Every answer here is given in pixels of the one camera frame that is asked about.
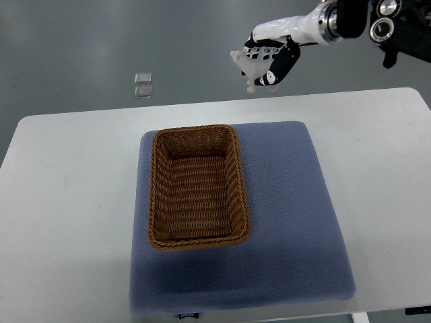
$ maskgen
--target blue cushion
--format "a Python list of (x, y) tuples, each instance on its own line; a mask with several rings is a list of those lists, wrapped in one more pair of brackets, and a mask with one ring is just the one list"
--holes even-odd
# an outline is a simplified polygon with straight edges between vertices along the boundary
[(301, 122), (236, 124), (251, 215), (238, 246), (160, 252), (147, 240), (152, 138), (141, 140), (130, 306), (138, 315), (349, 299), (356, 288), (312, 141)]

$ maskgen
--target brown woven basket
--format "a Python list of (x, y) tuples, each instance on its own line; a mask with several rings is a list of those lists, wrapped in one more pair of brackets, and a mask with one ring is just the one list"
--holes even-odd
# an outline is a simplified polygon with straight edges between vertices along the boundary
[(236, 131), (224, 124), (153, 139), (148, 240), (157, 250), (233, 246), (251, 230)]

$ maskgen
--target robotic arm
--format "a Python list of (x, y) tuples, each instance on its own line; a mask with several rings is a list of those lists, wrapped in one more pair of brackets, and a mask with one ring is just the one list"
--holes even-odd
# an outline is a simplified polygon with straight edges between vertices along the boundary
[[(395, 64), (398, 51), (431, 62), (431, 0), (380, 0), (372, 4), (370, 37), (386, 52), (386, 68)], [(256, 26), (244, 50), (230, 56), (248, 77), (249, 92), (257, 86), (269, 86), (274, 91), (299, 59), (301, 46), (357, 38), (365, 30), (367, 15), (368, 0), (324, 1), (306, 16)]]

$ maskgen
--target label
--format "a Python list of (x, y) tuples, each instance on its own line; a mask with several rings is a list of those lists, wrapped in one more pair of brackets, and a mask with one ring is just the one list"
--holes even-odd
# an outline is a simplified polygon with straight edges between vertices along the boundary
[(199, 313), (178, 314), (178, 317), (180, 318), (180, 320), (183, 318), (199, 318)]

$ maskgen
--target gray floor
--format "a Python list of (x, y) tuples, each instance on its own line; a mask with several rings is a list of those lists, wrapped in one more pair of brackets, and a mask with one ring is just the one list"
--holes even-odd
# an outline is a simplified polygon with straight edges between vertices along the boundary
[[(86, 110), (412, 87), (431, 106), (431, 64), (406, 55), (389, 70), (363, 34), (303, 48), (275, 94), (246, 92), (229, 57), (253, 27), (304, 15), (317, 0), (0, 1), (0, 163), (21, 118)], [(153, 73), (153, 97), (134, 99), (136, 72)], [(351, 322), (349, 316), (302, 323)], [(372, 323), (429, 322), (402, 310)]]

